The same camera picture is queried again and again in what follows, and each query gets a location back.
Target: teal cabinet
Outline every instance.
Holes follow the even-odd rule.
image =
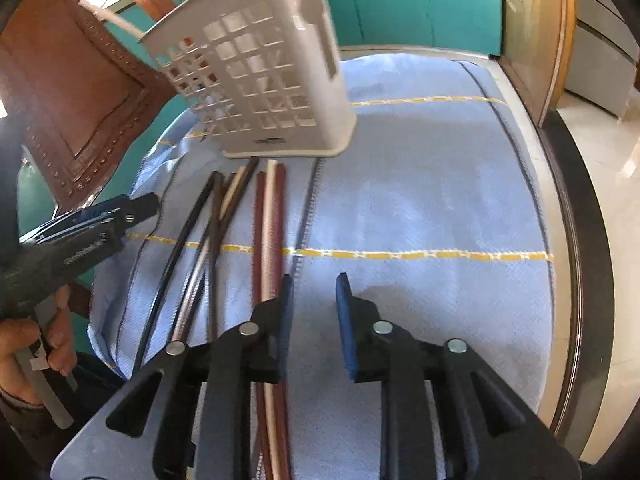
[[[340,45],[364,42],[356,0],[328,0],[334,20],[335,35]]]
[[[433,44],[428,0],[356,0],[365,44]]]
[[[502,0],[329,0],[338,44],[500,54]]]
[[[500,55],[502,0],[429,0],[433,45]]]

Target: basket grid hole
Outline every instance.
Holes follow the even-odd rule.
[[[280,70],[279,76],[284,88],[298,88],[300,86],[298,74],[293,67],[283,68]]]
[[[267,111],[269,110],[269,105],[264,100],[264,98],[261,97],[261,96],[258,96],[258,97],[255,97],[253,99],[250,99],[249,100],[249,106],[250,106],[251,110],[254,111],[254,113],[257,113],[257,114],[267,113]]]
[[[196,54],[193,60],[198,64],[198,68],[206,68],[209,66],[209,61],[207,61],[202,54]]]
[[[244,63],[240,60],[229,63],[226,66],[226,71],[229,72],[229,75],[234,79],[238,79],[239,77],[246,75],[246,68],[244,67]]]
[[[230,41],[225,41],[224,43],[220,43],[216,47],[216,52],[220,59],[230,59],[236,56],[236,50],[233,46],[233,43]]]
[[[287,110],[287,105],[284,101],[284,97],[280,94],[267,96],[267,102],[272,112]]]
[[[202,81],[200,81],[200,79],[197,77],[193,78],[193,80],[191,81],[191,86],[194,90],[204,90],[206,88],[206,86],[203,85]]]
[[[292,95],[289,99],[292,108],[307,108],[309,106],[309,99],[306,95]]]
[[[233,118],[242,116],[242,112],[238,109],[238,107],[235,104],[231,104],[227,109],[226,113]]]
[[[316,120],[311,113],[311,108],[303,108],[295,112],[296,122],[300,126],[316,126]]]
[[[235,32],[236,30],[241,30],[246,27],[244,15],[239,10],[235,10],[234,12],[230,12],[229,14],[222,16],[222,22],[225,24],[225,28],[229,32]]]
[[[269,61],[269,65],[275,68],[292,65],[289,60],[289,54],[283,48],[276,48],[268,51],[267,59]]]
[[[260,114],[258,118],[260,119],[260,125],[263,130],[273,130],[276,127],[273,118],[269,114]]]
[[[254,96],[260,93],[258,90],[258,83],[255,79],[245,78],[243,81],[238,82],[238,86],[240,87],[242,95],[245,97]]]
[[[249,57],[246,60],[246,62],[249,64],[249,67],[251,67],[251,70],[254,73],[260,73],[260,72],[266,72],[267,71],[267,65],[264,62],[264,58],[262,57],[261,54],[257,54],[255,56]]]
[[[229,95],[227,95],[226,92],[223,91],[222,89],[216,89],[214,91],[211,91],[211,97],[215,101],[215,103],[212,103],[212,104],[228,105],[233,103],[233,100],[231,99],[231,97],[229,97]]]
[[[293,128],[296,125],[293,115],[288,111],[276,113],[275,117],[281,128]]]
[[[243,34],[242,36],[236,36],[234,41],[236,42],[238,50],[244,54],[257,50],[259,47],[257,38],[250,32]]]
[[[182,38],[180,43],[178,43],[178,46],[181,50],[187,52],[194,49],[194,43],[195,42],[189,36],[187,36],[186,38]]]
[[[271,25],[263,25],[255,31],[255,37],[262,46],[282,43],[280,29]]]
[[[252,23],[262,22],[273,17],[271,7],[263,0],[246,7],[243,9],[243,13]]]
[[[202,31],[211,41],[216,41],[226,36],[226,30],[219,21],[209,23]]]

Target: white rod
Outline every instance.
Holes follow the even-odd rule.
[[[274,237],[274,202],[276,199],[276,170],[278,161],[267,161],[264,179],[264,205],[262,209],[262,261],[260,262],[260,300],[267,301],[274,297],[273,290],[273,237]],[[264,384],[264,407],[269,439],[269,456],[273,480],[280,480],[280,455],[278,454],[278,432],[276,430],[276,410],[273,398],[273,385]]]
[[[113,23],[113,25],[117,25],[125,32],[128,32],[137,40],[140,40],[145,33],[137,28],[133,23],[128,22],[124,18],[117,15],[115,12],[109,9],[101,9],[100,7],[95,6],[94,4],[90,4],[87,0],[80,0],[78,5],[84,7],[90,13],[92,13],[99,20],[105,20],[107,22]]]

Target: brown rod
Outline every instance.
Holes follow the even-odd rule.
[[[262,283],[262,215],[264,212],[264,186],[265,174],[258,173],[257,186],[255,188],[255,210],[254,210],[254,257],[252,260],[253,276],[253,303],[254,306],[260,303],[261,283]],[[255,452],[262,454],[264,463],[264,473],[267,480],[273,480],[271,469],[271,456],[269,454],[269,436],[267,433],[266,406],[264,403],[264,385],[255,383],[255,398],[258,411],[258,440]]]
[[[226,231],[228,230],[229,225],[231,224],[233,215],[238,209],[238,205],[240,204],[240,201],[242,200],[242,197],[244,196],[246,189],[249,186],[249,182],[251,181],[252,176],[254,176],[255,169],[258,166],[259,160],[260,159],[258,159],[258,157],[252,156],[252,158],[249,159],[249,163],[246,165],[246,167],[241,168],[242,170],[241,175],[240,176],[236,175],[236,178],[234,180],[235,181],[237,180],[238,184],[235,185],[234,183],[234,185],[230,186],[225,193],[225,198],[223,198],[223,201],[222,201],[223,211],[222,211],[222,218],[220,220],[220,230],[219,230],[220,236],[218,237],[218,240],[217,240],[218,243],[213,247],[208,247],[209,225],[207,225],[202,235],[200,243],[198,244],[198,248],[196,249],[195,263],[193,264],[193,267],[191,267],[191,272],[189,274],[189,277],[186,280],[186,283],[188,284],[188,286],[184,289],[182,293],[182,297],[180,299],[180,307],[178,308],[178,313],[175,316],[171,332],[169,332],[169,336],[167,338],[168,343],[175,340],[175,337],[177,336],[178,333],[180,334],[185,333],[187,336],[189,334],[189,330],[191,329],[191,326],[181,325],[180,322],[183,321],[183,317],[188,319],[188,316],[186,316],[187,312],[183,311],[184,310],[183,306],[189,305],[190,308],[193,308],[193,302],[188,301],[189,298],[187,298],[187,295],[189,293],[191,283],[192,282],[194,283],[193,280],[196,279],[196,273],[199,272],[197,267],[200,264],[199,260],[202,257],[202,252],[203,250],[207,250],[209,251],[210,259],[212,259],[214,262],[218,260],[218,255],[220,254],[220,247],[222,246],[222,241],[226,235]],[[226,196],[229,193],[231,193],[231,196],[229,197],[228,204],[226,204]],[[200,279],[204,280],[204,274],[201,275]]]
[[[221,173],[217,173],[211,192],[211,218],[209,219],[209,247],[219,247],[220,240],[220,209],[224,182]],[[207,341],[211,342],[218,337],[218,276],[216,261],[213,259],[213,250],[209,252],[209,322],[207,323]]]
[[[276,296],[280,293],[282,284],[283,257],[282,246],[284,240],[285,219],[285,188],[287,171],[283,164],[276,168],[276,193],[274,197],[274,225],[273,243],[271,246],[271,280]],[[283,381],[273,385],[273,403],[276,418],[278,456],[280,458],[280,478],[290,480],[291,466],[289,453],[289,425],[287,423],[287,384]]]

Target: brown leather chair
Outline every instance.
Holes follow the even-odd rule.
[[[24,145],[59,212],[97,196],[175,94],[78,1],[0,2],[0,99],[25,115]]]

